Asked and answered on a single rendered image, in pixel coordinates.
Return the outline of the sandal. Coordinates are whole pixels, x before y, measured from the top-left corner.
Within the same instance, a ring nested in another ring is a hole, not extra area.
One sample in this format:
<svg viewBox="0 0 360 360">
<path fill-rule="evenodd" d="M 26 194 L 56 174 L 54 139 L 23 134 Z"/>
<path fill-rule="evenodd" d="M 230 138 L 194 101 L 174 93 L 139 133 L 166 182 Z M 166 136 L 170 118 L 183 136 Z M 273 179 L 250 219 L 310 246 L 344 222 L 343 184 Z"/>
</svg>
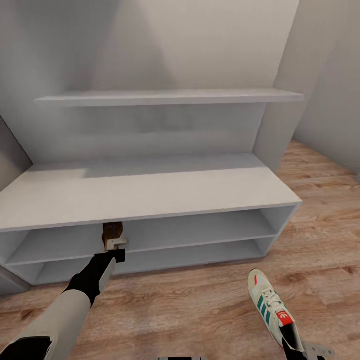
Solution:
<svg viewBox="0 0 360 360">
<path fill-rule="evenodd" d="M 123 222 L 106 222 L 103 224 L 102 241 L 104 243 L 105 252 L 107 251 L 107 245 L 109 240 L 116 240 L 121 238 L 123 233 Z"/>
</svg>

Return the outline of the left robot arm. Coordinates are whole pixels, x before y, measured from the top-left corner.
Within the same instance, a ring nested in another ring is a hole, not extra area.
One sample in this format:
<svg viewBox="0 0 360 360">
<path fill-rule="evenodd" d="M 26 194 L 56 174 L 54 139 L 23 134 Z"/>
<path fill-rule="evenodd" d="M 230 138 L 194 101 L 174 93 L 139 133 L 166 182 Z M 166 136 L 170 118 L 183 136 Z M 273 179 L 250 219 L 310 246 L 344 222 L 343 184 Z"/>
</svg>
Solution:
<svg viewBox="0 0 360 360">
<path fill-rule="evenodd" d="M 95 299 L 112 276 L 116 263 L 126 261 L 128 238 L 109 239 L 107 251 L 96 253 L 73 276 L 61 295 L 22 330 L 0 353 L 0 360 L 68 360 Z"/>
</svg>

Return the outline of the gym shoe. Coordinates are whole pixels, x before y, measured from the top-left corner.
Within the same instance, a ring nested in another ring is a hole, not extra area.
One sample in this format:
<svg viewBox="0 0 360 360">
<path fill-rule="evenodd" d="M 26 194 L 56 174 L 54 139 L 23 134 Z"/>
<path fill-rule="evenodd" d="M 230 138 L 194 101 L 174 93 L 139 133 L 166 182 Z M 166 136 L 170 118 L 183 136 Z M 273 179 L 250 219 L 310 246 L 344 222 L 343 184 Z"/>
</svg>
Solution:
<svg viewBox="0 0 360 360">
<path fill-rule="evenodd" d="M 285 351 L 282 344 L 282 339 L 284 339 L 292 350 L 304 352 L 305 349 L 302 346 L 296 320 L 288 311 L 266 275 L 257 268 L 252 269 L 247 284 L 251 298 L 278 347 Z"/>
</svg>

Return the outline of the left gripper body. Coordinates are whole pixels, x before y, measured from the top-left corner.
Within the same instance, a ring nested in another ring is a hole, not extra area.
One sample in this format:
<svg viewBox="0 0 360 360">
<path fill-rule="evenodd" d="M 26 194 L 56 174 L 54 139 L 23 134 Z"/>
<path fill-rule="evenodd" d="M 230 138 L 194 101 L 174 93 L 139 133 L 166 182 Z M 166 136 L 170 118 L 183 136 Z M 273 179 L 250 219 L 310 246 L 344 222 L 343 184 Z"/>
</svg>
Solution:
<svg viewBox="0 0 360 360">
<path fill-rule="evenodd" d="M 126 261 L 126 249 L 111 250 L 116 258 L 116 263 L 124 263 Z"/>
</svg>

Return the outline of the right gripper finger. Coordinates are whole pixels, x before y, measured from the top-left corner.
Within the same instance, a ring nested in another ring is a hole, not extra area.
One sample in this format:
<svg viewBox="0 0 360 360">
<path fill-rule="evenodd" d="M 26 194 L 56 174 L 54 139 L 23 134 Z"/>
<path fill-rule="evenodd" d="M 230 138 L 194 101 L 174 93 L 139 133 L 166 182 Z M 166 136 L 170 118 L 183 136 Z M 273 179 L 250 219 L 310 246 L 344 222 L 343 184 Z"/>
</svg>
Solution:
<svg viewBox="0 0 360 360">
<path fill-rule="evenodd" d="M 286 354 L 286 358 L 288 359 L 288 351 L 289 350 L 293 350 L 291 349 L 288 344 L 286 343 L 286 341 L 284 339 L 282 339 L 282 344 L 283 344 L 283 348 L 285 350 L 285 354 Z"/>
</svg>

